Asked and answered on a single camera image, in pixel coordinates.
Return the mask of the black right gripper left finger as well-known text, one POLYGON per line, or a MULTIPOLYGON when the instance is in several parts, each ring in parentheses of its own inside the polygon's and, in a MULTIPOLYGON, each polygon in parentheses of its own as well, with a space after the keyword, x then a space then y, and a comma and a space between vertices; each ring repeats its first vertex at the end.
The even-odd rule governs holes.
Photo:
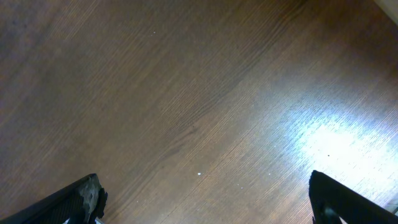
POLYGON ((1 224, 95 224, 104 216, 107 199, 98 176, 89 174, 1 220, 1 224))

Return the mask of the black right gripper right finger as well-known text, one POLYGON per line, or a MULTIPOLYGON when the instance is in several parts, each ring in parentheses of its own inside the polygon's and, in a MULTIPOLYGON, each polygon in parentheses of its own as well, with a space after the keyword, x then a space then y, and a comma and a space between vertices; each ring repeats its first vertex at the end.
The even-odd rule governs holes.
POLYGON ((397 224, 397 215, 317 170, 311 173, 308 196, 313 224, 397 224))

